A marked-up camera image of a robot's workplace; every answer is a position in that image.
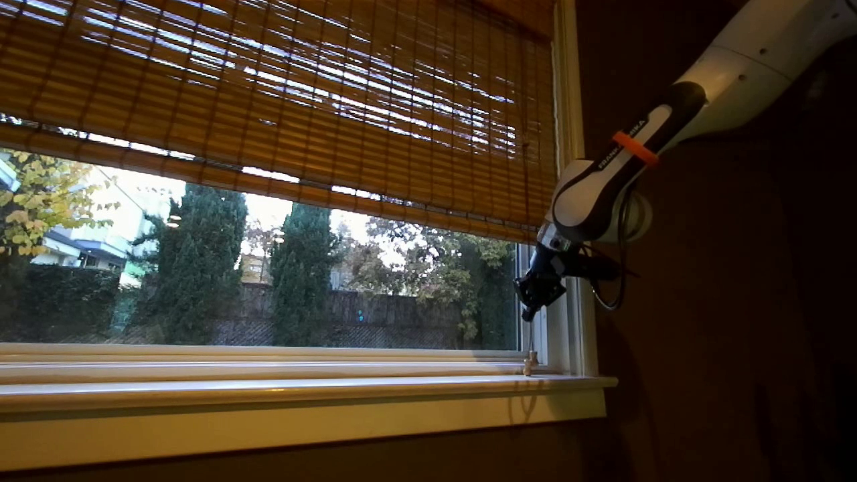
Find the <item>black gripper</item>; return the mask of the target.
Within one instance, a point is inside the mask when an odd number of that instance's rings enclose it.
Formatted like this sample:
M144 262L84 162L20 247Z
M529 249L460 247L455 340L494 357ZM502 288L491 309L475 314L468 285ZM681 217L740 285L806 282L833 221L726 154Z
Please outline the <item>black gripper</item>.
M585 243L572 247L569 253L537 247L537 257L529 273L519 279L523 322L537 320L537 314L542 312L539 302L555 302L566 292L564 282L569 275L586 282L613 282L622 275L622 266Z

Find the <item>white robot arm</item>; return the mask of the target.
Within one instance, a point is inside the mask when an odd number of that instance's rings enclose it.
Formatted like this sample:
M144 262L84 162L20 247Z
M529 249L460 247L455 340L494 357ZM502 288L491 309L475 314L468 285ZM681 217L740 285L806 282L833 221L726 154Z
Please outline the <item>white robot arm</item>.
M523 320L566 296L566 279L592 288L628 275L596 249L612 227L630 235L628 196L659 155L687 139L740 128L772 108L810 65L857 36L854 0L748 0L704 53L596 162L569 164L517 282Z

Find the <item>orange band on arm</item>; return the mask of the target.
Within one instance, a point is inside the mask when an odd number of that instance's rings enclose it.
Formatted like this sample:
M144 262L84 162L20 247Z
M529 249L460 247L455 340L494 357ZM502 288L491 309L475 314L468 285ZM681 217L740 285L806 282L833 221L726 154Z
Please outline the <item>orange band on arm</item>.
M636 138L616 131L612 138L622 150L628 150L630 155L641 158L645 167L656 167L659 155L655 150L649 150L643 143L637 143Z

